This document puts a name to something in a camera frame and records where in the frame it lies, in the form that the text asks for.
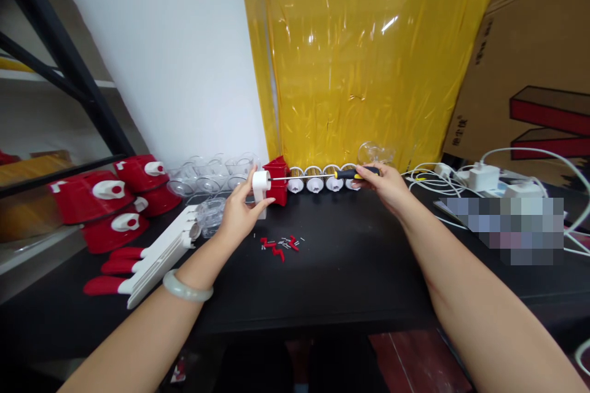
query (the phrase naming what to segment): yellow plastic sheet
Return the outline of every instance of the yellow plastic sheet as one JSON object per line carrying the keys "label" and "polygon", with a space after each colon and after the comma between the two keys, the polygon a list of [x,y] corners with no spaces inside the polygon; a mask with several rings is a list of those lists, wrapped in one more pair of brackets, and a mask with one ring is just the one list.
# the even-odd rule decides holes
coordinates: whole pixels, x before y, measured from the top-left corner
{"label": "yellow plastic sheet", "polygon": [[269,156],[438,161],[489,0],[245,0]]}

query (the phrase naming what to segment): transparent plastic container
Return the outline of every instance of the transparent plastic container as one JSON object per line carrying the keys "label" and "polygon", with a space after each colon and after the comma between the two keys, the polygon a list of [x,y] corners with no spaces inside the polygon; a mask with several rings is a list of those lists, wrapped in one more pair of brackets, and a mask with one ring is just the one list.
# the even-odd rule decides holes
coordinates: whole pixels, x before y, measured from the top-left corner
{"label": "transparent plastic container", "polygon": [[201,226],[203,238],[211,238],[217,232],[225,208],[225,198],[212,198],[197,206],[195,215],[197,222]]}

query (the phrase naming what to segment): white wall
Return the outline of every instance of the white wall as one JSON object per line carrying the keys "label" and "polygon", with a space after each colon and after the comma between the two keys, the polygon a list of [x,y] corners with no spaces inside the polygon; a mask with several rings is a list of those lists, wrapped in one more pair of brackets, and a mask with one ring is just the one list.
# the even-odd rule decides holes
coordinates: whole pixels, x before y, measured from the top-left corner
{"label": "white wall", "polygon": [[243,0],[74,0],[149,150],[268,159]]}

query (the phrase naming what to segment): black table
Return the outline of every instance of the black table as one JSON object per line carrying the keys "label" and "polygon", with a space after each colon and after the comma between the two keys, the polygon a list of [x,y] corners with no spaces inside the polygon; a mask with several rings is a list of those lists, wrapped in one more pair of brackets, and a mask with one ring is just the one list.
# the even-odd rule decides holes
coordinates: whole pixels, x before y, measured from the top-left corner
{"label": "black table", "polygon": [[[436,194],[417,186],[412,192],[435,211]],[[152,221],[131,245],[150,245],[181,209]],[[544,324],[590,317],[590,260],[566,254],[562,266],[510,267],[471,232],[450,229]],[[261,250],[261,237],[290,235],[305,241],[300,240],[298,253],[283,250],[285,263]],[[197,246],[203,242],[198,239]],[[27,361],[90,354],[130,313],[127,296],[82,293],[106,259],[81,251],[3,304],[3,353]],[[189,342],[235,334],[295,337],[327,329],[379,333],[437,324],[399,222],[364,190],[304,192],[289,195],[285,208],[271,206],[214,288]]]}

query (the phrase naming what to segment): red plastic cup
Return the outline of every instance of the red plastic cup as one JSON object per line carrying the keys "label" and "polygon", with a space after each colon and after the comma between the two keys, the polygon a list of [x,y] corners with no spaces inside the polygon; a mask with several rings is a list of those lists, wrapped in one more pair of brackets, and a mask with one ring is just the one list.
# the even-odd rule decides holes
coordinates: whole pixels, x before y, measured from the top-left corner
{"label": "red plastic cup", "polygon": [[138,194],[138,197],[145,198],[147,201],[147,207],[141,211],[141,214],[148,218],[172,210],[183,200],[180,196],[170,192],[166,183],[155,189],[142,192]]}
{"label": "red plastic cup", "polygon": [[64,224],[82,224],[113,214],[135,197],[110,171],[92,171],[49,184]]}
{"label": "red plastic cup", "polygon": [[168,174],[161,161],[153,155],[137,155],[113,164],[119,178],[133,193],[147,192],[168,182]]}
{"label": "red plastic cup", "polygon": [[139,215],[134,205],[98,221],[84,224],[82,234],[92,254],[102,254],[118,249],[139,237],[149,226],[149,221]]}

